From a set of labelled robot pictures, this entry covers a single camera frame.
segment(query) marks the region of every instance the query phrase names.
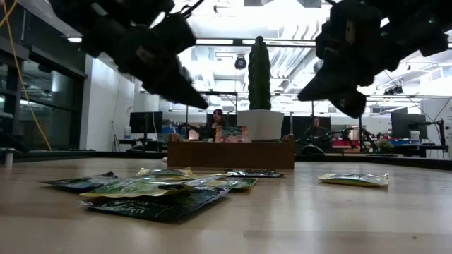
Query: woman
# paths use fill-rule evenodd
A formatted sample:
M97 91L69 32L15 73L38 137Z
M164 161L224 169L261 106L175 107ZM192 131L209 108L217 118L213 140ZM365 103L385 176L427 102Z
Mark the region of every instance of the woman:
M215 139L215 134L217 133L217 126L224 126L225 120L223 118L223 110L216 109L212 117L207 120L205 127L207 138Z

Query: man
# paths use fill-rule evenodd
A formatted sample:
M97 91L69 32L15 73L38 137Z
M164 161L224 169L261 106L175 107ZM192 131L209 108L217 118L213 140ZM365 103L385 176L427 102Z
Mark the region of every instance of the man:
M326 135L328 130L322 126L320 126L320 119L318 117L314 118L314 122L311 127L309 127L305 132L304 136L314 136L314 137L323 137Z

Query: tall cactus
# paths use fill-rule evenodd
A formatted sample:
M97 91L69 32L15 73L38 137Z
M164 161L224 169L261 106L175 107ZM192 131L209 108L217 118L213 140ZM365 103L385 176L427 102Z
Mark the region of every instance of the tall cactus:
M258 36L249 53L249 109L271 110L270 68L267 44Z

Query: black robotic arm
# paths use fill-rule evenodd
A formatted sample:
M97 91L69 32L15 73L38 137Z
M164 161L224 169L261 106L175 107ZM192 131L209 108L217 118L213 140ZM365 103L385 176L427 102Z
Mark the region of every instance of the black robotic arm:
M302 101L329 99L357 118L367 101L358 85L371 85L375 75L394 71L417 50L430 56L448 49L444 33L452 29L450 0L328 1L330 19L316 38L323 66L299 93ZM381 27L384 18L390 22Z
M49 0L56 15L83 35L82 48L111 56L118 71L143 81L143 88L169 101L206 109L191 86L178 54L196 44L186 19L195 6L171 13L173 0ZM160 13L161 23L149 28Z

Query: snack bag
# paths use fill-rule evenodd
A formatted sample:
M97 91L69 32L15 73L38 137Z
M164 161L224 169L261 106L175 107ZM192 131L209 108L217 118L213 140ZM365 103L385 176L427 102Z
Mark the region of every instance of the snack bag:
M210 183L206 183L205 186L212 186L217 188L230 188L237 190L249 190L253 188L256 182L257 179L253 178L228 177L226 179L218 179L215 181L211 181Z
M281 177L284 176L274 169L267 170L256 170L256 169L225 169L226 174L230 176L241 176L241 177Z
M106 174L96 176L62 179L56 181L40 181L40 183L58 186L66 191L71 191L74 193L84 193L104 186L105 184L113 183L119 180L120 179L118 179L118 176L116 176L113 172L108 172Z
M185 169L144 169L142 168L136 176L175 176L175 178L192 179L195 174L191 172L191 168Z
M194 187L174 195L159 198L122 198L80 201L93 210L115 214L171 222L188 215L199 208L224 196L229 189L214 187Z
M215 142L248 142L248 130L246 126L217 126Z
M108 197L108 198L135 198L140 196L159 197L187 191L195 186L202 186L215 181L223 175L206 176L194 180L179 181L171 176L167 179L152 176L122 179L115 183L107 184L87 193L81 193L83 197Z
M389 175L375 176L371 174L324 174L318 179L323 183L336 183L351 186L387 187Z

